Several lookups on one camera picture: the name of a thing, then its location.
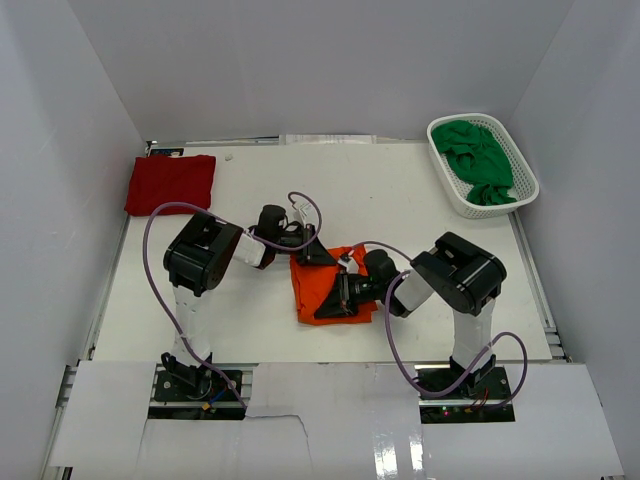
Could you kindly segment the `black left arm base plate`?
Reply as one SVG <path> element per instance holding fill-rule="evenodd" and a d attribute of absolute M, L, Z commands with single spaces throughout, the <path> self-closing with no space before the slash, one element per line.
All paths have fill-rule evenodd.
<path fill-rule="evenodd" d="M 206 370 L 198 386 L 156 369 L 147 417 L 150 420 L 242 421 L 245 410 L 227 382 Z"/>

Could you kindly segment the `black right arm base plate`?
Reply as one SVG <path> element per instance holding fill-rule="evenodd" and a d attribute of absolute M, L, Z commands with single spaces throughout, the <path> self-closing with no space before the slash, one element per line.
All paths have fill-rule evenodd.
<path fill-rule="evenodd" d="M 505 368 L 495 367 L 476 387 L 462 384 L 441 398 L 421 397 L 421 422 L 423 425 L 513 423 L 512 404 L 497 407 L 510 395 Z"/>

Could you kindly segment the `orange t shirt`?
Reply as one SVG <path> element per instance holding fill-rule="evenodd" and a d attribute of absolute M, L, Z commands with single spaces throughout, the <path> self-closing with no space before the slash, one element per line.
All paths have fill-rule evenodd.
<path fill-rule="evenodd" d="M 358 307 L 358 314 L 351 317 L 319 318 L 315 311 L 328 296 L 333 286 L 339 266 L 300 266 L 294 257 L 290 258 L 291 281 L 296 302 L 297 318 L 300 323 L 324 326 L 332 324 L 366 324 L 372 322 L 372 315 L 378 310 L 374 301 Z"/>

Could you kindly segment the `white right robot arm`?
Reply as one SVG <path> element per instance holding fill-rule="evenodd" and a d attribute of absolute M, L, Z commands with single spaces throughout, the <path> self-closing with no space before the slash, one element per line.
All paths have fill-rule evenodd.
<path fill-rule="evenodd" d="M 359 307 L 379 302 L 385 307 L 385 330 L 401 373 L 427 399 L 442 398 L 453 391 L 472 399 L 488 385 L 495 366 L 491 322 L 495 300 L 506 279 L 506 268 L 493 254 L 447 232 L 409 262 L 402 273 L 382 249 L 363 257 L 365 274 L 351 273 L 343 263 L 327 297 L 314 312 L 318 319 L 351 318 Z M 413 380 L 403 366 L 392 338 L 390 317 L 406 318 L 431 296 L 438 295 L 454 314 L 454 346 L 449 357 L 451 384 L 429 391 Z"/>

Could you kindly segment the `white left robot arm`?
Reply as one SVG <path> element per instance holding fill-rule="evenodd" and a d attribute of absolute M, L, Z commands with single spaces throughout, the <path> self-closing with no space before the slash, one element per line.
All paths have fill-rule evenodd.
<path fill-rule="evenodd" d="M 334 266 L 336 261 L 317 239 L 316 226 L 305 219 L 287 221 L 286 210 L 266 205 L 258 223 L 244 230 L 211 214 L 197 212 L 168 247 L 163 266 L 173 287 L 176 333 L 171 352 L 161 363 L 188 398 L 199 399 L 211 387 L 211 374 L 200 364 L 211 361 L 206 325 L 197 315 L 202 297 L 222 281 L 231 261 L 257 269 L 269 266 L 278 254 L 288 254 L 299 266 Z"/>

